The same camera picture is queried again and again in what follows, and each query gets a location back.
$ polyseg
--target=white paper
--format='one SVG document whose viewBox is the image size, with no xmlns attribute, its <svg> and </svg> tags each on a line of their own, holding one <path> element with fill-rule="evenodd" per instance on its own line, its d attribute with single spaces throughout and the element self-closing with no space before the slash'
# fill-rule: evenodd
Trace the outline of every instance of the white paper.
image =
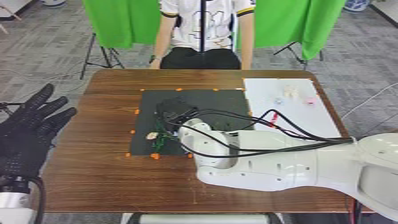
<svg viewBox="0 0 398 224">
<path fill-rule="evenodd" d="M 285 96 L 287 87 L 289 89 L 298 89 L 298 97 Z M 312 134 L 330 138 L 342 137 L 310 79 L 250 78 L 246 79 L 246 97 L 255 117 L 260 117 L 266 111 L 276 109 Z M 315 99 L 314 105 L 308 104 L 312 98 Z M 274 113 L 269 114 L 266 119 L 273 121 L 273 118 Z M 276 124 L 298 132 L 282 117 L 278 118 Z M 280 132 L 262 124 L 257 124 L 255 129 Z"/>
</svg>

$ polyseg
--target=wire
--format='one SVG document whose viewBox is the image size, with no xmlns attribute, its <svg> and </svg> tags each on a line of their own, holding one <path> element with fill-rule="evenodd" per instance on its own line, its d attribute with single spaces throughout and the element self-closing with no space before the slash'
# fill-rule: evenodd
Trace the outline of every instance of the wire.
<svg viewBox="0 0 398 224">
<path fill-rule="evenodd" d="M 230 156 L 216 156 L 216 155 L 205 154 L 205 153 L 198 152 L 195 149 L 191 149 L 191 147 L 182 143 L 180 140 L 173 139 L 173 141 L 179 142 L 179 144 L 182 145 L 182 147 L 186 148 L 186 150 L 193 154 L 198 154 L 200 156 L 205 156 L 205 157 L 211 157 L 211 158 L 218 158 L 218 159 L 223 159 L 223 158 L 243 158 L 243 157 L 260 156 L 260 155 L 266 155 L 266 154 L 271 154 L 271 153 L 278 153 L 278 152 L 310 151 L 310 150 L 315 150 L 315 149 L 324 148 L 328 146 L 333 146 L 333 143 L 328 143 L 326 142 L 326 143 L 319 143 L 319 144 L 306 145 L 306 146 L 296 146 L 296 147 L 283 148 L 283 149 L 276 149 L 276 150 L 258 150 L 257 153 L 250 153 L 250 154 L 230 155 Z"/>
<path fill-rule="evenodd" d="M 349 213 L 349 223 L 354 224 L 354 219 L 353 219 L 354 216 L 353 216 L 353 211 L 349 208 L 347 198 L 349 198 L 349 195 L 346 195 L 346 209 L 347 209 L 347 213 Z"/>
<path fill-rule="evenodd" d="M 362 224 L 362 219 L 363 219 L 363 204 L 358 200 L 354 200 L 354 204 L 353 204 L 353 222 L 354 224 Z"/>
<path fill-rule="evenodd" d="M 243 119 L 243 120 L 255 121 L 257 123 L 264 124 L 266 126 L 274 127 L 292 138 L 299 138 L 303 140 L 314 140 L 314 138 L 303 136 L 299 133 L 296 133 L 294 131 L 282 128 L 267 120 L 258 120 L 260 118 L 257 118 L 257 117 L 237 116 L 237 115 L 230 115 L 230 114 L 225 114 L 225 113 L 219 113 L 219 112 L 211 112 L 211 113 L 205 113 L 205 114 L 198 114 L 198 117 L 205 116 L 205 115 L 221 115 L 221 116 L 227 116 L 227 117 L 234 117 L 237 119 Z"/>
<path fill-rule="evenodd" d="M 398 116 L 398 113 L 379 123 L 379 125 L 370 129 L 370 131 L 367 131 L 367 133 L 363 135 L 369 135 L 369 133 L 383 126 L 383 124 L 394 120 Z"/>
<path fill-rule="evenodd" d="M 17 72 L 12 69 L 0 69 L 0 71 L 6 72 L 13 72 L 28 81 L 42 81 L 42 82 L 58 82 L 58 81 L 74 81 L 74 80 L 61 80 L 65 77 L 74 76 L 81 73 L 81 71 L 72 72 L 72 70 L 77 68 L 77 66 L 83 64 L 83 62 L 75 63 L 74 66 L 68 68 L 65 74 L 59 74 L 58 76 L 51 77 L 51 78 L 38 78 L 33 79 L 28 75 L 24 75 L 20 72 Z M 83 86 L 88 84 L 88 81 L 83 81 L 83 84 L 79 84 L 72 89 L 59 91 L 58 93 L 70 93 L 75 90 L 79 90 L 83 88 Z M 31 91 L 22 97 L 19 97 L 13 101 L 22 101 L 36 92 L 40 92 L 42 88 L 38 88 L 35 91 Z"/>
<path fill-rule="evenodd" d="M 319 143 L 319 144 L 312 144 L 312 145 L 303 145 L 303 146 L 296 146 L 296 147 L 289 147 L 289 148 L 282 148 L 282 149 L 243 149 L 239 148 L 237 146 L 232 146 L 228 145 L 212 135 L 209 135 L 203 131 L 200 131 L 196 128 L 193 128 L 191 126 L 186 126 L 182 124 L 177 124 L 170 121 L 166 121 L 171 125 L 177 125 L 180 126 L 180 128 L 189 128 L 193 131 L 196 131 L 200 134 L 203 134 L 227 148 L 230 148 L 232 150 L 235 151 L 244 151 L 244 152 L 257 152 L 257 153 L 251 153 L 251 154 L 243 154 L 243 155 L 230 155 L 230 156 L 216 156 L 216 155 L 209 155 L 205 153 L 200 153 L 198 151 L 195 151 L 195 149 L 189 148 L 189 146 L 182 143 L 180 140 L 175 140 L 182 147 L 187 149 L 189 152 L 193 152 L 195 154 L 205 156 L 205 157 L 211 157 L 211 158 L 241 158 L 241 157 L 250 157 L 250 156 L 258 156 L 258 155 L 264 155 L 264 154 L 271 154 L 271 153 L 276 153 L 276 152 L 298 152 L 298 151 L 308 151 L 308 150 L 314 150 L 314 149 L 319 149 L 319 148 L 324 148 L 328 146 L 333 146 L 337 144 L 344 144 L 342 143 L 335 143 L 335 142 L 324 142 L 324 143 Z"/>
<path fill-rule="evenodd" d="M 45 188 L 44 179 L 40 177 L 31 178 L 29 180 L 33 181 L 40 189 L 40 208 L 38 208 L 35 224 L 42 224 L 44 217 L 45 217 L 45 207 L 47 207 L 47 188 Z"/>
<path fill-rule="evenodd" d="M 234 112 L 230 112 L 230 111 L 225 111 L 225 110 L 205 109 L 205 110 L 200 110 L 200 112 L 202 112 L 202 111 L 218 111 L 218 112 L 230 113 L 230 114 L 234 114 L 234 115 L 237 115 L 237 116 L 241 116 L 241 117 L 251 117 L 251 116 L 241 115 L 241 114 L 237 114 L 237 113 L 234 113 Z M 285 119 L 285 121 L 287 121 L 289 124 L 294 126 L 294 128 L 303 132 L 305 135 L 308 135 L 308 136 L 312 137 L 310 140 L 315 140 L 315 141 L 326 141 L 326 142 L 330 142 L 330 141 L 337 142 L 337 141 L 342 141 L 342 140 L 344 140 L 344 141 L 347 141 L 347 140 L 353 141 L 351 138 L 324 138 L 324 137 L 314 135 L 314 134 L 312 134 L 312 133 L 299 127 L 299 125 L 294 123 L 294 121 L 289 119 L 289 117 L 285 116 L 285 114 L 283 114 L 276 109 L 269 110 L 269 111 L 266 112 L 266 114 L 262 115 L 262 117 L 266 117 L 267 114 L 269 114 L 271 112 L 274 112 L 274 113 L 280 115 L 280 117 Z M 266 121 L 264 119 L 260 119 L 260 118 L 257 118 L 257 117 L 251 117 L 251 118 L 257 119 L 257 122 L 258 122 L 258 123 L 262 123 L 262 121 Z M 273 124 L 269 121 L 266 121 L 266 122 L 271 124 L 269 126 L 274 126 L 280 130 L 287 130 L 287 129 L 283 129 L 276 124 Z"/>
<path fill-rule="evenodd" d="M 390 85 L 381 91 L 379 93 L 370 97 L 370 99 L 354 107 L 354 109 L 347 112 L 347 114 L 342 117 L 342 120 L 346 120 L 346 118 L 349 117 L 349 115 L 356 112 L 356 110 L 365 106 L 365 104 L 369 104 L 369 102 L 383 95 L 385 91 L 388 89 L 392 89 L 395 86 L 398 85 L 398 83 L 395 83 L 394 85 Z"/>
</svg>

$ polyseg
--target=black glove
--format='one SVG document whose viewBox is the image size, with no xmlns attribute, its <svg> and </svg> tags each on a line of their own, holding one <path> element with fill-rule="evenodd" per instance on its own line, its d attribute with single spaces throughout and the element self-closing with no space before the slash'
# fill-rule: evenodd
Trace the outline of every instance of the black glove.
<svg viewBox="0 0 398 224">
<path fill-rule="evenodd" d="M 70 108 L 54 115 L 68 98 L 61 97 L 45 105 L 52 95 L 54 85 L 49 84 L 0 124 L 0 175 L 40 176 L 52 140 L 77 114 L 77 109 Z"/>
</svg>

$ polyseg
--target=black mat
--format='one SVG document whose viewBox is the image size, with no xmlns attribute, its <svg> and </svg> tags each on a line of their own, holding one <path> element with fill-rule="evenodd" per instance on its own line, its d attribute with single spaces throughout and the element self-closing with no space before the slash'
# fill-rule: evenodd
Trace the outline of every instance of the black mat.
<svg viewBox="0 0 398 224">
<path fill-rule="evenodd" d="M 200 109 L 228 110 L 239 114 L 248 115 L 250 106 L 246 94 L 241 90 L 187 90 L 171 91 L 157 90 L 145 91 L 141 101 L 141 114 L 136 122 L 136 135 L 132 140 L 132 155 L 150 155 L 154 150 L 154 141 L 147 140 L 148 134 L 155 129 L 155 108 L 157 104 L 166 100 L 180 97 L 184 101 L 198 106 Z M 211 124 L 216 130 L 234 131 L 251 124 L 250 121 L 235 118 L 207 115 L 202 117 L 203 121 Z M 186 150 L 179 143 L 171 140 L 166 141 L 166 146 L 161 151 L 163 155 L 182 155 Z"/>
</svg>

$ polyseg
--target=person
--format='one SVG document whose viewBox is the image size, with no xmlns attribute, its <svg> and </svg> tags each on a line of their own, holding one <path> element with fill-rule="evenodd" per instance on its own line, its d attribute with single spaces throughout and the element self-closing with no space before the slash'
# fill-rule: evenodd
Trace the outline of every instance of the person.
<svg viewBox="0 0 398 224">
<path fill-rule="evenodd" d="M 202 0 L 161 0 L 152 69 L 251 69 L 255 7 L 257 0 L 207 0 L 207 52 L 202 54 Z M 243 33 L 243 62 L 234 52 L 235 15 Z M 175 48 L 164 57 L 170 45 Z"/>
</svg>

